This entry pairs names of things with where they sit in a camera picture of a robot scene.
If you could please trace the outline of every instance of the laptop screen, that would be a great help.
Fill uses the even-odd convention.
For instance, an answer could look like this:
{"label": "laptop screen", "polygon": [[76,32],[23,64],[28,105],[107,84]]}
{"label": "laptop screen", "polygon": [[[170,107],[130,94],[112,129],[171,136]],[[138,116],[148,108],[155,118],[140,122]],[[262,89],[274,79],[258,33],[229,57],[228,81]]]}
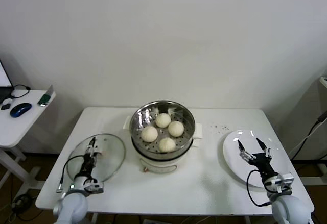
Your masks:
{"label": "laptop screen", "polygon": [[6,74],[2,63],[0,62],[0,87],[11,87],[11,82]]}

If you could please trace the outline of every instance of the table leg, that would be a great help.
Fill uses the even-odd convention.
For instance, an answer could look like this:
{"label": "table leg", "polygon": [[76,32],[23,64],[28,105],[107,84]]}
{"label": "table leg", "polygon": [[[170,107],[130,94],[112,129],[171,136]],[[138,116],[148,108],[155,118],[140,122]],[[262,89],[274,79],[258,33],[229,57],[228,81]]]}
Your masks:
{"label": "table leg", "polygon": [[28,173],[24,170],[15,160],[9,157],[2,149],[0,149],[0,164],[17,176],[23,181],[23,185],[18,191],[16,196],[26,193],[29,189],[41,190],[44,181],[35,180],[36,175],[40,171],[40,167],[33,167],[31,172]]}
{"label": "table leg", "polygon": [[245,224],[251,224],[250,216],[248,216],[248,215],[244,216],[244,221],[245,221]]}
{"label": "table leg", "polygon": [[12,147],[9,149],[16,157],[20,158],[21,160],[25,161],[26,156],[22,153],[18,146]]}
{"label": "table leg", "polygon": [[[16,158],[15,162],[18,163],[20,160],[20,158]],[[2,188],[3,184],[6,182],[6,180],[8,179],[8,177],[10,176],[11,172],[8,170],[6,171],[6,173],[4,174],[4,176],[1,178],[0,180],[0,188]]]}
{"label": "table leg", "polygon": [[96,224],[98,220],[98,214],[97,213],[93,213],[92,215],[92,219],[91,219],[91,224]]}

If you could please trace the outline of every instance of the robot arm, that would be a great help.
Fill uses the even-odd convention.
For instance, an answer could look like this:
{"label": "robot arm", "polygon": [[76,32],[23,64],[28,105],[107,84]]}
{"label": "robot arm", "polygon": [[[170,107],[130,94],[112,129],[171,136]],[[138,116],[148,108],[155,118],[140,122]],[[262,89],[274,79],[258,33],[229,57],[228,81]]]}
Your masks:
{"label": "robot arm", "polygon": [[98,183],[97,179],[91,176],[97,161],[97,153],[94,152],[95,141],[95,137],[90,141],[79,173],[75,175],[69,191],[63,194],[54,208],[54,215],[58,216],[55,224],[78,223],[87,213],[86,198],[91,194],[103,192],[103,183]]}
{"label": "robot arm", "polygon": [[251,154],[245,151],[240,141],[240,156],[248,164],[258,168],[262,183],[267,191],[267,196],[271,203],[272,215],[279,224],[309,224],[311,213],[304,203],[292,194],[292,183],[294,177],[291,174],[280,175],[276,173],[270,165],[270,148],[260,141],[259,146],[264,153]]}

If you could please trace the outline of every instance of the laptop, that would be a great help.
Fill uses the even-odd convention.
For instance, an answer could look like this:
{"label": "laptop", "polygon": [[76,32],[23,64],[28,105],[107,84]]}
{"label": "laptop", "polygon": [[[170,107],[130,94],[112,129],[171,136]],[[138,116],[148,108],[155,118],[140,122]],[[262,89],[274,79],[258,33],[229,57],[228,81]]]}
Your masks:
{"label": "laptop", "polygon": [[10,97],[12,90],[14,89],[7,72],[0,60],[0,104]]}

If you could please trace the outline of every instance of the glass lid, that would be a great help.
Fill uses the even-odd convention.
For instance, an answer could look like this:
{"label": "glass lid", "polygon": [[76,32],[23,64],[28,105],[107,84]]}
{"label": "glass lid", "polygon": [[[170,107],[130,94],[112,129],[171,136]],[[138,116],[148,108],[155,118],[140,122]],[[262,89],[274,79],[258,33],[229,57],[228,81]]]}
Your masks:
{"label": "glass lid", "polygon": [[[99,182],[104,182],[119,170],[125,159],[125,145],[119,137],[112,134],[90,136],[77,145],[69,158],[84,155],[87,146],[94,137],[96,140],[94,144],[96,165],[91,176]],[[77,157],[68,162],[67,172],[71,180],[74,180],[74,176],[80,171],[82,163],[83,157]]]}

